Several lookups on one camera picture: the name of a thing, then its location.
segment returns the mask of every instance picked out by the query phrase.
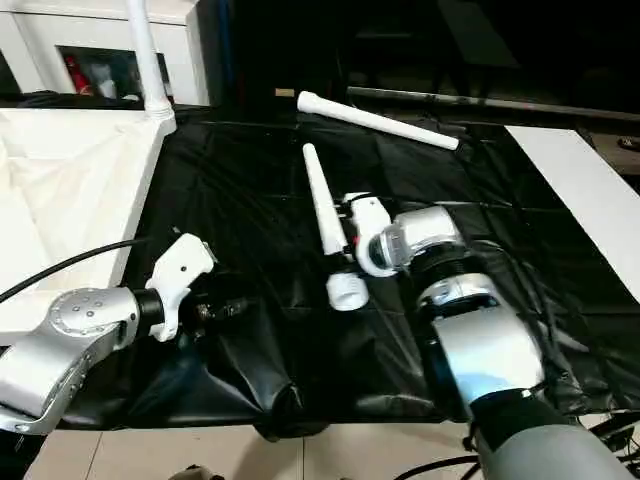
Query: white pole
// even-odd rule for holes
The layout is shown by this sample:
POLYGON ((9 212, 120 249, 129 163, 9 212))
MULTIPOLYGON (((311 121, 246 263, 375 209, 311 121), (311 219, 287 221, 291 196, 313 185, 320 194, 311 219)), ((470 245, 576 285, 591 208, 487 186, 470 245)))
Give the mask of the white pole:
POLYGON ((440 133, 383 117, 382 115, 376 115, 375 113, 365 112, 364 110, 348 107, 341 103, 332 102, 311 92, 300 92, 298 96, 298 110, 305 113, 317 113, 325 117, 354 123, 362 127, 373 128, 374 130, 391 133, 399 137, 410 138, 411 140, 428 143, 429 145, 446 148, 447 150, 455 150, 458 148, 457 138, 447 137, 440 133))
POLYGON ((144 109, 151 117, 173 117, 173 109, 164 91, 158 56, 151 37, 145 0, 127 0, 127 8, 140 80, 144 90, 144 109))
POLYGON ((338 212, 333 204, 333 197, 329 191, 327 180, 320 165, 320 159, 315 147, 307 143, 302 147, 304 163, 309 176, 309 186, 313 196, 313 205, 318 217, 318 228, 322 239, 322 248, 325 255, 340 253, 347 246, 347 239, 342 230, 342 224, 338 218, 338 212))

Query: red object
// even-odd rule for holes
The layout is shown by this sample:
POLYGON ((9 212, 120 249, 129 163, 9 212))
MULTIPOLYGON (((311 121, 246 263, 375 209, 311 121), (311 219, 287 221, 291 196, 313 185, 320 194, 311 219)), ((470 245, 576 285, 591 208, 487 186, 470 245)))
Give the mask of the red object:
POLYGON ((91 83, 89 83, 87 77, 85 77, 80 70, 78 62, 76 62, 73 55, 66 55, 64 57, 64 63, 67 65, 67 70, 69 70, 69 75, 71 75, 71 81, 76 89, 76 93, 80 95, 93 95, 91 83))

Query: white cylindrical cap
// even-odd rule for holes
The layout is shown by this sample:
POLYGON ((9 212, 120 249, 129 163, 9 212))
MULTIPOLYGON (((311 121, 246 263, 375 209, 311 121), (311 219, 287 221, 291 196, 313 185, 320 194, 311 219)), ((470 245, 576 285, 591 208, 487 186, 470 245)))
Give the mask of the white cylindrical cap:
POLYGON ((334 273, 327 280, 329 303, 334 310, 349 312, 369 301, 367 285, 355 273, 334 273))

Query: wrinkled black plastic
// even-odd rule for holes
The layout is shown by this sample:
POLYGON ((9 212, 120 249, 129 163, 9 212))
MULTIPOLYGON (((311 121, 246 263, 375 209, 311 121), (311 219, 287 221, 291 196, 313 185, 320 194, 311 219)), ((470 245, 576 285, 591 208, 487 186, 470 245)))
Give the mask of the wrinkled black plastic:
POLYGON ((65 427, 252 423, 278 437, 331 422, 444 418, 402 278, 367 280, 371 301, 356 312, 328 306, 305 142, 336 198, 372 191, 392 215, 433 202, 449 210, 537 332, 548 397, 563 413, 640 407, 640 306, 503 128, 467 128, 454 154, 309 115, 230 118, 180 113, 138 232, 155 241, 134 249, 127 266, 125 282, 143 286, 172 227, 209 242, 220 264, 184 305, 187 333, 166 344, 143 339, 96 367, 65 427), (241 313, 198 323, 195 303, 224 309, 238 299, 241 313), (557 334, 549 340, 539 322, 557 324, 557 334), (590 351, 563 346, 563 335, 590 351))

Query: black cable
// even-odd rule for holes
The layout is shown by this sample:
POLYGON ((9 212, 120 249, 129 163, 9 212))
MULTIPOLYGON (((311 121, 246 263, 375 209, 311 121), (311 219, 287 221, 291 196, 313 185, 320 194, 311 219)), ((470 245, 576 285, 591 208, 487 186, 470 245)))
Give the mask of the black cable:
POLYGON ((123 240, 122 242, 110 243, 109 245, 105 245, 103 247, 94 248, 93 250, 89 250, 87 252, 81 253, 79 255, 76 255, 75 257, 71 257, 71 258, 68 258, 66 260, 63 260, 62 262, 60 262, 60 263, 58 263, 56 265, 53 265, 52 267, 49 267, 49 268, 41 271, 40 273, 36 273, 35 275, 32 275, 31 277, 27 278, 26 280, 24 280, 24 281, 18 283, 17 285, 11 287, 6 292, 0 293, 0 303, 4 302, 5 300, 10 299, 14 295, 17 295, 18 293, 23 291, 25 288, 29 288, 34 283, 37 283, 40 280, 42 280, 42 279, 44 279, 44 278, 46 278, 46 277, 48 277, 50 275, 53 275, 54 273, 59 272, 60 270, 63 270, 65 268, 67 268, 67 267, 70 267, 71 265, 75 265, 76 263, 81 262, 82 260, 86 260, 88 258, 95 257, 96 255, 100 255, 101 253, 109 252, 111 250, 117 250, 118 248, 132 247, 134 245, 139 245, 141 243, 146 243, 149 240, 150 240, 150 238, 143 237, 143 238, 134 238, 132 240, 123 240))
POLYGON ((637 461, 638 458, 640 458, 640 445, 638 445, 638 443, 633 439, 633 438, 629 438, 629 441, 627 442, 627 454, 626 455, 622 455, 622 456, 618 456, 618 460, 620 460, 621 462, 634 462, 637 461), (634 444, 636 446, 635 450, 632 452, 631 451, 631 444, 634 444))
POLYGON ((431 472, 439 468, 452 467, 454 465, 464 465, 465 463, 478 463, 477 455, 467 455, 464 457, 447 458, 446 460, 438 460, 437 462, 427 463, 419 467, 412 468, 398 475, 394 480, 407 480, 407 478, 415 477, 421 473, 431 472))
POLYGON ((478 473, 479 470, 480 470, 480 464, 479 463, 473 464, 471 468, 467 470, 467 472, 462 477, 460 477, 460 480, 469 480, 476 473, 478 473))

